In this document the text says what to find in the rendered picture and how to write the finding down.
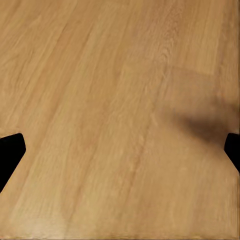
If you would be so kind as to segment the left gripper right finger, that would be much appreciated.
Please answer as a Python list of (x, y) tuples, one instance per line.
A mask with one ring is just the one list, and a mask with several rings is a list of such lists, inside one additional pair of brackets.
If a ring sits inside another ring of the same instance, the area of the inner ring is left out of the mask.
[(236, 166), (237, 170), (240, 172), (240, 134), (228, 134), (224, 151)]

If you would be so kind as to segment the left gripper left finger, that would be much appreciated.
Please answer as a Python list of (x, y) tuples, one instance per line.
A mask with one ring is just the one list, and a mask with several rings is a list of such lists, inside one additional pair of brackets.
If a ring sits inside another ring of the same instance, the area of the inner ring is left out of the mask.
[(26, 152), (21, 133), (0, 138), (0, 193)]

